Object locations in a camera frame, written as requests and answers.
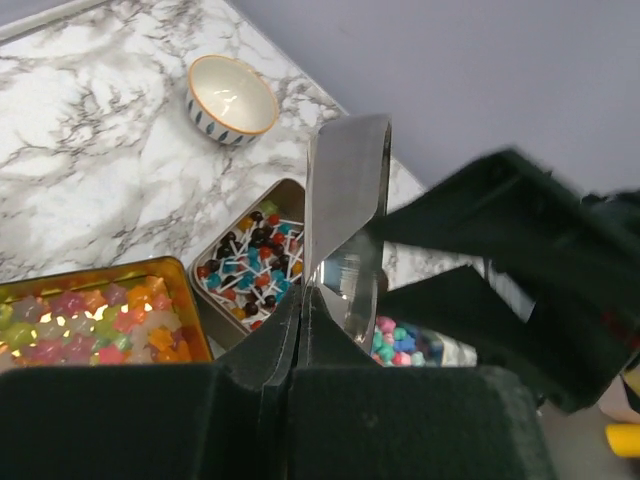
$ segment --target silver scoop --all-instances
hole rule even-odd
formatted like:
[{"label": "silver scoop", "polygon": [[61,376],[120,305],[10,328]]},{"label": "silver scoop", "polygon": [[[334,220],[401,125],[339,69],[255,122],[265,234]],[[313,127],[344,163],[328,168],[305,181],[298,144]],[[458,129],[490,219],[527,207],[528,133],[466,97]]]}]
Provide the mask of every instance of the silver scoop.
[{"label": "silver scoop", "polygon": [[304,281],[367,353],[376,317],[381,242],[362,230],[387,208],[391,160],[388,115],[348,116],[311,141],[305,202]]}]

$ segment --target container of lollipops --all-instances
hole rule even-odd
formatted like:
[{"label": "container of lollipops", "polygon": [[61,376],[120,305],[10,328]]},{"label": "container of lollipops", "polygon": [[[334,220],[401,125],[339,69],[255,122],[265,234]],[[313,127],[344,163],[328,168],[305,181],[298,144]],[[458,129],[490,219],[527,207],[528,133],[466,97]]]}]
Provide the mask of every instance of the container of lollipops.
[{"label": "container of lollipops", "polygon": [[0,373],[212,360],[173,257],[0,285]]},{"label": "container of lollipops", "polygon": [[302,278],[304,188],[276,182],[189,267],[208,336],[230,349]]}]

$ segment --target white ceramic bowl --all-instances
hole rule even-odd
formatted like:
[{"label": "white ceramic bowl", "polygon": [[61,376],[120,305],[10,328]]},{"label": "white ceramic bowl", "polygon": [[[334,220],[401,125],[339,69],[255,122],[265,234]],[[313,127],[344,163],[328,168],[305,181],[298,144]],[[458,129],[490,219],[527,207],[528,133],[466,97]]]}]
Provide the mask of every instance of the white ceramic bowl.
[{"label": "white ceramic bowl", "polygon": [[278,102],[249,66],[221,55],[205,55],[189,68],[187,111],[206,135],[227,145],[246,145],[278,118]]}]

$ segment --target white marble surface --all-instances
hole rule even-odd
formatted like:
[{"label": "white marble surface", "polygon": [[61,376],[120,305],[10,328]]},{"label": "white marble surface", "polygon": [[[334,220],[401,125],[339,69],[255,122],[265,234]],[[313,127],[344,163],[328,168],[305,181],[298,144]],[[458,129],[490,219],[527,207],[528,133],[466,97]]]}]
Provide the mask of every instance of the white marble surface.
[{"label": "white marble surface", "polygon": [[[183,106],[190,61],[237,57],[281,106],[256,144],[212,143]],[[0,47],[0,281],[174,255],[185,265],[267,187],[305,179],[341,112],[222,0],[115,1]],[[398,163],[389,204],[423,191]],[[392,287],[464,259],[388,248]],[[449,348],[445,363],[458,363]]]}]

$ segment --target metal tray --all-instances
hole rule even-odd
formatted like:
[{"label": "metal tray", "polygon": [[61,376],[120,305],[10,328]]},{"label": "metal tray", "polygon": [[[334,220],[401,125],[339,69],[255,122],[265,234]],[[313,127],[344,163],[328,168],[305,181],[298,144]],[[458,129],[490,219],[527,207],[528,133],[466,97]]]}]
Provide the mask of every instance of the metal tray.
[{"label": "metal tray", "polygon": [[198,255],[188,268],[189,280],[193,286],[196,303],[202,317],[202,327],[205,333],[224,349],[232,348],[249,335],[251,330],[242,325],[225,306],[207,292],[197,277],[197,268],[212,258],[214,250],[222,238],[233,230],[241,219],[254,211],[260,203],[271,201],[278,207],[281,217],[302,223],[304,221],[304,199],[304,188],[295,180],[287,178],[276,182]]},{"label": "metal tray", "polygon": [[182,323],[184,339],[192,360],[212,361],[213,356],[200,326],[184,267],[173,257],[4,283],[0,285],[0,304],[13,303],[29,295],[46,299],[68,290],[100,290],[110,283],[131,288],[144,282],[150,275],[164,279],[173,310]]}]

